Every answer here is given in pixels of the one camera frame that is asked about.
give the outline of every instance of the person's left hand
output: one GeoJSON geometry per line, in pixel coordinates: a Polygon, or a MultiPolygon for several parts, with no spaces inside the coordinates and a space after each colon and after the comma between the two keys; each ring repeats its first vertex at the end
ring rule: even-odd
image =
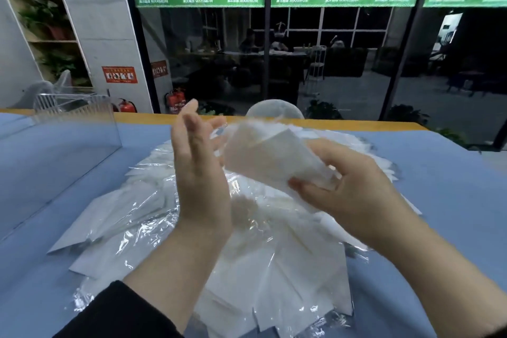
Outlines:
{"type": "Polygon", "coordinates": [[[214,150],[222,141],[210,139],[212,131],[226,123],[223,116],[203,121],[193,99],[171,128],[180,220],[207,231],[227,235],[232,230],[229,185],[214,150]]]}

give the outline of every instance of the flower pot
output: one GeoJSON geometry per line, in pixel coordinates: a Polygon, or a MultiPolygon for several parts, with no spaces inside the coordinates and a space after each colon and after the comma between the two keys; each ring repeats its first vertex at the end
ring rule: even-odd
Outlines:
{"type": "Polygon", "coordinates": [[[54,40],[67,40],[62,27],[47,26],[54,40]]]}

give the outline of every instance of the forearm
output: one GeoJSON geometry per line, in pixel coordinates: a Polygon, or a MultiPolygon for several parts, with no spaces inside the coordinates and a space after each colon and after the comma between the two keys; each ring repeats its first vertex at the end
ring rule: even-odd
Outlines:
{"type": "Polygon", "coordinates": [[[507,295],[410,214],[380,245],[414,289],[440,338],[479,338],[507,324],[507,295]]]}
{"type": "Polygon", "coordinates": [[[181,219],[167,239],[123,282],[183,333],[228,237],[227,230],[181,219]]]}

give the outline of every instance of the blue tablecloth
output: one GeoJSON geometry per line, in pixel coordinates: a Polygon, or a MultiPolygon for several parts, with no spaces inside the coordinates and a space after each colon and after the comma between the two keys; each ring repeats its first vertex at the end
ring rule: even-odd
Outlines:
{"type": "MultiPolygon", "coordinates": [[[[8,118],[0,114],[0,123],[8,118]]],[[[92,199],[120,186],[128,167],[170,134],[168,125],[118,127],[122,149],[0,243],[1,337],[50,336],[75,315],[72,296],[82,277],[68,267],[79,250],[50,255],[47,250],[92,199]]],[[[370,141],[377,155],[396,163],[400,192],[431,227],[507,290],[507,176],[485,165],[477,153],[429,131],[352,133],[370,141]]],[[[347,261],[355,307],[352,328],[327,335],[434,337],[408,283],[377,253],[369,258],[347,261]]]]}

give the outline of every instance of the yellow table edge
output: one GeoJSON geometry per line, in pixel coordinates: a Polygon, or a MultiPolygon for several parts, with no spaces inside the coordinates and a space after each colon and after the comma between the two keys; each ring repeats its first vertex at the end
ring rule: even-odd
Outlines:
{"type": "MultiPolygon", "coordinates": [[[[21,109],[0,109],[0,112],[7,112],[21,115],[32,115],[33,110],[21,109]]],[[[141,114],[129,112],[115,112],[115,119],[118,123],[132,124],[173,124],[176,116],[167,114],[141,114]]],[[[227,116],[227,122],[232,123],[244,120],[244,116],[227,116]]],[[[417,123],[411,122],[383,122],[373,120],[317,120],[317,119],[286,119],[283,123],[291,123],[301,127],[317,130],[343,130],[343,131],[410,131],[427,130],[417,123]]]]}

